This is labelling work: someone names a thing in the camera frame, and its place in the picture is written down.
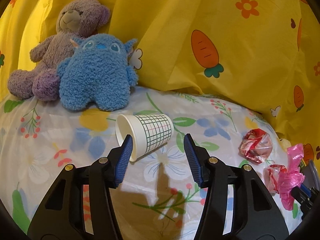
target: blue plush toy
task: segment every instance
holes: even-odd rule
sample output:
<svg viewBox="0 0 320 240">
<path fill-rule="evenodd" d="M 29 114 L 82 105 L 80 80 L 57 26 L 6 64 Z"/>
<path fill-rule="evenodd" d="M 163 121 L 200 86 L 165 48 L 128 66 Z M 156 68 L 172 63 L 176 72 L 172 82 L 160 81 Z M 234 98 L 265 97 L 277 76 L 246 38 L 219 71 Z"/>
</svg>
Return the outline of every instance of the blue plush toy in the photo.
<svg viewBox="0 0 320 240">
<path fill-rule="evenodd" d="M 97 34 L 71 42 L 75 53 L 57 69 L 62 105 L 70 110 L 84 109 L 89 102 L 106 111 L 125 107 L 130 87 L 138 81 L 133 67 L 128 65 L 128 54 L 136 39 L 123 44 L 112 35 Z"/>
</svg>

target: bed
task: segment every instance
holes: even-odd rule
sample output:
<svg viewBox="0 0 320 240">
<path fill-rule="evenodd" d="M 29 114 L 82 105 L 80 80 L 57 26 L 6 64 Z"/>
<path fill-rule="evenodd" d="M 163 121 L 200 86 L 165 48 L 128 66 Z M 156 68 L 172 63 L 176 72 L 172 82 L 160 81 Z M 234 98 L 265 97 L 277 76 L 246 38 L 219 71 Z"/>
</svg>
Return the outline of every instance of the bed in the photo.
<svg viewBox="0 0 320 240">
<path fill-rule="evenodd" d="M 167 114 L 174 134 L 163 147 L 129 163 L 124 182 L 111 190 L 124 239 L 193 239 L 201 217 L 206 189 L 194 183 L 183 150 L 183 136 L 193 139 L 231 166 L 248 163 L 239 154 L 250 129 L 268 132 L 273 151 L 260 165 L 250 163 L 263 178 L 273 163 L 287 165 L 286 152 L 272 127 L 257 113 L 214 95 L 195 96 L 136 87 L 130 104 L 102 112 L 90 105 L 70 112 L 59 101 L 36 98 L 20 101 L 7 96 L 0 103 L 0 199 L 25 232 L 45 193 L 68 163 L 91 165 L 118 147 L 115 121 L 119 114 Z M 88 186 L 84 186 L 84 219 L 92 233 Z M 291 233 L 301 222 L 297 203 L 286 211 L 274 196 Z M 231 230 L 233 187 L 228 188 L 225 231 Z"/>
</svg>

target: teddy bear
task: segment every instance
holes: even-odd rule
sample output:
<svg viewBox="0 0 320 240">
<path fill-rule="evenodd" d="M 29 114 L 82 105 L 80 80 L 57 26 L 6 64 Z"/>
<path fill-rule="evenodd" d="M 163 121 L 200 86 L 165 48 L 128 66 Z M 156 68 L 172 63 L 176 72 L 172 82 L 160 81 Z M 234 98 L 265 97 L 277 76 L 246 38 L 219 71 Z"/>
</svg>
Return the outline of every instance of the teddy bear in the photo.
<svg viewBox="0 0 320 240">
<path fill-rule="evenodd" d="M 39 62 L 31 70 L 15 70 L 9 76 L 7 87 L 21 99 L 35 95 L 42 101 L 59 97 L 60 78 L 58 64 L 74 53 L 71 38 L 87 38 L 106 24 L 110 10 L 98 0 L 74 0 L 60 12 L 56 24 L 57 34 L 46 38 L 30 51 L 30 59 Z"/>
<path fill-rule="evenodd" d="M 129 103 L 130 87 L 138 76 L 128 64 L 128 55 L 136 39 L 122 43 L 109 34 L 73 39 L 75 53 L 57 69 L 60 77 L 60 101 L 73 111 L 95 102 L 99 109 L 114 111 Z"/>
</svg>

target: green grid pattern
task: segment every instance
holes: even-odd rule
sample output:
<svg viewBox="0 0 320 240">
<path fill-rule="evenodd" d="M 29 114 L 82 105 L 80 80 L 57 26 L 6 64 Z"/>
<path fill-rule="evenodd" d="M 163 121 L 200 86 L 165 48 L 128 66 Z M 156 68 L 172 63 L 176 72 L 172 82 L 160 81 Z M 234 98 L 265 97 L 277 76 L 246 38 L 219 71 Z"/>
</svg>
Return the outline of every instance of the green grid pattern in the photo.
<svg viewBox="0 0 320 240">
<path fill-rule="evenodd" d="M 147 150 L 153 150 L 169 140 L 171 125 L 167 117 L 161 114 L 136 115 L 141 122 L 147 138 Z"/>
</svg>

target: purple teddy bear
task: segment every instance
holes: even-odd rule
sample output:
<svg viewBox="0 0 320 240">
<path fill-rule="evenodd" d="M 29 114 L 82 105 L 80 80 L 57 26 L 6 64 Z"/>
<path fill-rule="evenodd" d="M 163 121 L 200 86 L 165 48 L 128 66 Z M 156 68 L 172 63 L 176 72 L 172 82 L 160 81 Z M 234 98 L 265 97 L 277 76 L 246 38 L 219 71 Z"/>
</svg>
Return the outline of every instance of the purple teddy bear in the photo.
<svg viewBox="0 0 320 240">
<path fill-rule="evenodd" d="M 106 24 L 110 10 L 97 0 L 75 0 L 66 5 L 57 20 L 57 34 L 46 38 L 30 51 L 30 59 L 39 62 L 31 70 L 15 70 L 8 79 L 8 90 L 21 99 L 35 95 L 42 101 L 59 97 L 58 64 L 74 53 L 72 38 L 87 38 Z"/>
</svg>

